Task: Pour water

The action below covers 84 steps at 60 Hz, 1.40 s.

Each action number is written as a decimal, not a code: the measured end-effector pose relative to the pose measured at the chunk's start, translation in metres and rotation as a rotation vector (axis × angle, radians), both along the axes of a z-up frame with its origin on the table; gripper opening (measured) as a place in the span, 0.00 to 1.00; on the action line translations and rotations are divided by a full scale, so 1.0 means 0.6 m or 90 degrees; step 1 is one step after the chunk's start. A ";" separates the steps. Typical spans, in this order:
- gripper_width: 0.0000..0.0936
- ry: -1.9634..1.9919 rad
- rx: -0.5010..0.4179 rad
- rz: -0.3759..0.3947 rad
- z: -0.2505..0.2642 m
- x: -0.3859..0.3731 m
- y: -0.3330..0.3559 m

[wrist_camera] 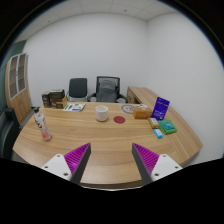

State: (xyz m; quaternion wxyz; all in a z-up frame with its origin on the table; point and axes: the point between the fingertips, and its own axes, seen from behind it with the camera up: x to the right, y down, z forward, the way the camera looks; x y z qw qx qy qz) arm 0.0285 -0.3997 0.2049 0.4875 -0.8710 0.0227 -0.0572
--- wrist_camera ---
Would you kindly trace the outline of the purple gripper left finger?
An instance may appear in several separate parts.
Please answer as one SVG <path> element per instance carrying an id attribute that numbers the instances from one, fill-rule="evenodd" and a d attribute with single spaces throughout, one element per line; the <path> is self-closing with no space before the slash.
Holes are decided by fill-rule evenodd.
<path id="1" fill-rule="evenodd" d="M 42 169 L 72 183 L 79 184 L 91 154 L 91 144 L 84 144 L 69 153 L 56 154 Z"/>

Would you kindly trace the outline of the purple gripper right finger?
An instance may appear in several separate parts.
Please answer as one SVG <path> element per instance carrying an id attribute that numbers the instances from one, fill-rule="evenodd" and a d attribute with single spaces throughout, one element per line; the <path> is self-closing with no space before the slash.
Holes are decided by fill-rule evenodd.
<path id="1" fill-rule="evenodd" d="M 132 154 L 144 185 L 182 169 L 167 154 L 158 155 L 136 143 L 132 144 Z"/>

